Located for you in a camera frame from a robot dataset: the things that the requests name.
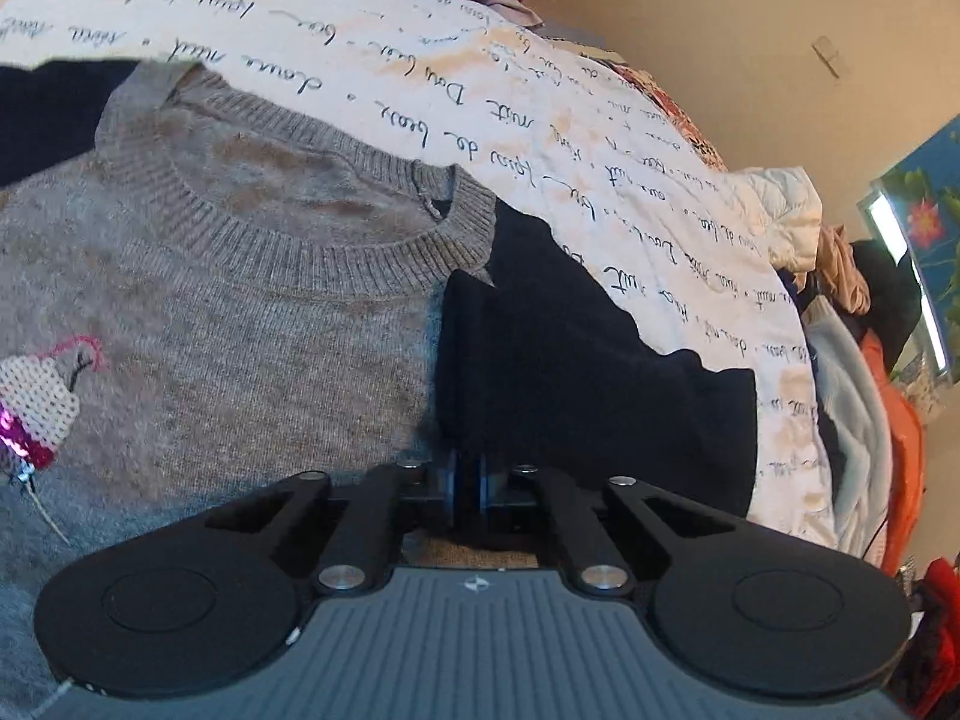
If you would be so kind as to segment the grey sweater with navy sleeves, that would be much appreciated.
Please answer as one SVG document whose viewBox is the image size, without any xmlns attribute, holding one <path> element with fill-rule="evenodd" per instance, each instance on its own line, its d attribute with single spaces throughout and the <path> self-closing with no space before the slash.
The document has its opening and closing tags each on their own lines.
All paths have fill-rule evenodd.
<svg viewBox="0 0 960 720">
<path fill-rule="evenodd" d="M 548 226 L 198 65 L 2 75 L 2 712 L 55 683 L 49 578 L 314 461 L 631 475 L 729 514 L 755 379 L 658 355 Z"/>
</svg>

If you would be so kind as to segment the light blue garment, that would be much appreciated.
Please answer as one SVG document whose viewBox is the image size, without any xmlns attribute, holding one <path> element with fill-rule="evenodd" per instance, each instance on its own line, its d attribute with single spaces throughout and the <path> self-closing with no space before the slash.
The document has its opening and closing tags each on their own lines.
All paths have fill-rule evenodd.
<svg viewBox="0 0 960 720">
<path fill-rule="evenodd" d="M 800 317 L 814 350 L 815 387 L 846 457 L 833 502 L 838 548 L 866 557 L 889 516 L 892 436 L 880 390 L 866 358 L 827 298 Z"/>
</svg>

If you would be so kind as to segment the orange garment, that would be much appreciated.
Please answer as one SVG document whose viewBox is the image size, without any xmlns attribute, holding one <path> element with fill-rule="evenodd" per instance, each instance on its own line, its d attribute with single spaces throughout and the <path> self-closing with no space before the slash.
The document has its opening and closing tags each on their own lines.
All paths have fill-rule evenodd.
<svg viewBox="0 0 960 720">
<path fill-rule="evenodd" d="M 885 548 L 880 569 L 893 575 L 907 555 L 908 543 L 923 507 L 926 447 L 918 411 L 896 387 L 885 369 L 884 348 L 874 330 L 867 330 L 859 348 L 877 385 L 892 441 L 892 483 Z"/>
</svg>

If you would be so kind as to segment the peach garment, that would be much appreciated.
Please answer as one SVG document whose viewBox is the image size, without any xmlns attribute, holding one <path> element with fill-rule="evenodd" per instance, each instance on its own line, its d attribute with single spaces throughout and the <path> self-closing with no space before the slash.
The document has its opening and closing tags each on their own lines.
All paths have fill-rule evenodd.
<svg viewBox="0 0 960 720">
<path fill-rule="evenodd" d="M 871 309 L 871 290 L 856 265 L 853 244 L 843 226 L 822 226 L 818 233 L 818 282 L 832 301 L 848 314 L 864 316 Z"/>
</svg>

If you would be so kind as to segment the white bedspread with script print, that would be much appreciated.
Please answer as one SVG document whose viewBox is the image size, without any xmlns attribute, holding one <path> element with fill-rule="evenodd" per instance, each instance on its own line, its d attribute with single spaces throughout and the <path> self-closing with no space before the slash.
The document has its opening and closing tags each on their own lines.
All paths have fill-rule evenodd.
<svg viewBox="0 0 960 720">
<path fill-rule="evenodd" d="M 757 378 L 758 523 L 835 544 L 784 268 L 654 103 L 467 0 L 2 0 L 2 57 L 200 62 L 389 153 L 460 164 L 550 224 L 647 346 Z"/>
</svg>

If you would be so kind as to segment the white puffer jacket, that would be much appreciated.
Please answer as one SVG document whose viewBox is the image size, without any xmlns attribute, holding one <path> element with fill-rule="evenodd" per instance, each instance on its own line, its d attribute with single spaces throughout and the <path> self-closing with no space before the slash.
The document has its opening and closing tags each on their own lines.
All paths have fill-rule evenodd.
<svg viewBox="0 0 960 720">
<path fill-rule="evenodd" d="M 822 200 L 809 174 L 802 167 L 749 167 L 727 172 L 726 182 L 771 265 L 791 273 L 814 270 Z"/>
</svg>

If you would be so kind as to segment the red patterned cloth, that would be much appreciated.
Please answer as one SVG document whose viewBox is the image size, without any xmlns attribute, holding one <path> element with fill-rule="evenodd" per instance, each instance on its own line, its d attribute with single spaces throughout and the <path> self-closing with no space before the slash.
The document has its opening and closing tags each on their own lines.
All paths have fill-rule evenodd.
<svg viewBox="0 0 960 720">
<path fill-rule="evenodd" d="M 703 135 L 700 127 L 693 122 L 692 117 L 675 103 L 674 98 L 659 86 L 659 83 L 654 80 L 654 76 L 649 71 L 635 70 L 623 62 L 608 62 L 607 66 L 656 105 L 661 114 L 690 143 L 690 146 L 697 152 L 704 164 L 715 171 L 727 171 L 726 163 L 715 145 Z"/>
</svg>

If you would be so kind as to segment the floral blue picture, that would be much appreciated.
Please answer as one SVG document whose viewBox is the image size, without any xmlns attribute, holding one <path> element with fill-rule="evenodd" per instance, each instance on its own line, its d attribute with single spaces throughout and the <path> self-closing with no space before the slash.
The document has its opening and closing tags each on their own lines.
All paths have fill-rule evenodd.
<svg viewBox="0 0 960 720">
<path fill-rule="evenodd" d="M 957 382 L 957 115 L 874 179 L 861 211 L 895 260 L 910 255 L 935 370 Z"/>
</svg>

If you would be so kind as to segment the white wall switch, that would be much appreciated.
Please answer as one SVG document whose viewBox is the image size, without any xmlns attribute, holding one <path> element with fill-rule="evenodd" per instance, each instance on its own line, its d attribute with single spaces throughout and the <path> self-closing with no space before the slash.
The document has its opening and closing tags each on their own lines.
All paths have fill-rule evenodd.
<svg viewBox="0 0 960 720">
<path fill-rule="evenodd" d="M 850 75 L 850 67 L 846 62 L 843 52 L 835 46 L 832 39 L 827 36 L 818 36 L 812 43 L 812 50 L 817 59 L 830 72 L 835 80 L 843 80 Z"/>
</svg>

